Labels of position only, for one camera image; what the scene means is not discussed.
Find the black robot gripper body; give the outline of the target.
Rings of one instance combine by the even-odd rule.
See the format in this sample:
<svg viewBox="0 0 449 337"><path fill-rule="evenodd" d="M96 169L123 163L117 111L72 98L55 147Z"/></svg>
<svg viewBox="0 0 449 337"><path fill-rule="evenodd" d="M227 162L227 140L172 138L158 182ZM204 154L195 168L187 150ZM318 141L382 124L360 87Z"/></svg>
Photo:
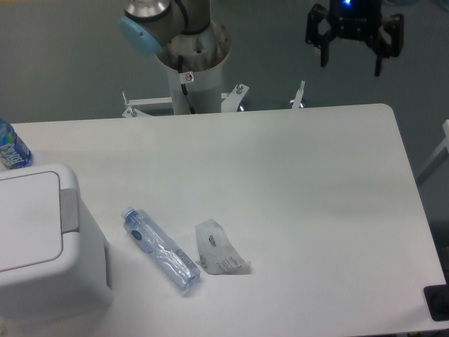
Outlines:
<svg viewBox="0 0 449 337"><path fill-rule="evenodd" d="M382 23L381 1L334 0L329 5L328 23L341 39L377 36Z"/></svg>

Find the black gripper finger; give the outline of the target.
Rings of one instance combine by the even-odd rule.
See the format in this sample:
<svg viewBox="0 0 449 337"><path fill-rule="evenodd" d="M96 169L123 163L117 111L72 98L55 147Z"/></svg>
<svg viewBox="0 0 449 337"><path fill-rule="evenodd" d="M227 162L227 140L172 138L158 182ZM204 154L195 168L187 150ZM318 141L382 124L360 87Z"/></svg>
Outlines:
<svg viewBox="0 0 449 337"><path fill-rule="evenodd" d="M326 20L329 29L325 33L319 32L320 24ZM325 67L329 59L330 42L338 36L340 17L336 3L329 3L329 8L321 4L314 4L307 15L305 42L320 51L320 66Z"/></svg>
<svg viewBox="0 0 449 337"><path fill-rule="evenodd" d="M404 15L396 13L388 17L377 15L368 23L366 45L375 53L375 76L382 71L384 59L401 54L404 42Z"/></svg>

